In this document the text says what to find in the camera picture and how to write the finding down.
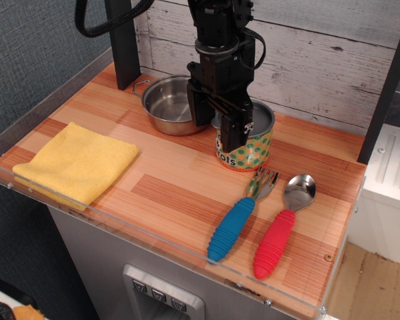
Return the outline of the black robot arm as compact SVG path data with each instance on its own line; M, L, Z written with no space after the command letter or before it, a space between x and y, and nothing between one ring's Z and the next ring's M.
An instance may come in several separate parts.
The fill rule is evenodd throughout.
M247 93L254 80L255 37L246 29L250 1L190 1L197 28L198 63L191 74L187 97L198 127L219 115L221 145L228 153L247 142L253 129L253 103Z

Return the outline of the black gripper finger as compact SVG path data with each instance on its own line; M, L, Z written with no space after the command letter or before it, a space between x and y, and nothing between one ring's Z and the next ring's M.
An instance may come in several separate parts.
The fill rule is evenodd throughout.
M215 109L209 104L207 94L194 84L188 83L187 98L194 124L197 127L210 124L215 116Z
M247 143L253 130L253 110L235 111L220 116L221 144L225 153L232 152Z

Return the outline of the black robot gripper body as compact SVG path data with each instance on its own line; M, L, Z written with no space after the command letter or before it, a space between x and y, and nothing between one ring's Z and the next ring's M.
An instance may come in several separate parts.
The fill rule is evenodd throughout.
M195 41L200 62L187 68L194 84L207 94L209 104L221 115L253 108L247 88L255 70L255 38L233 37L229 44L212 47Z

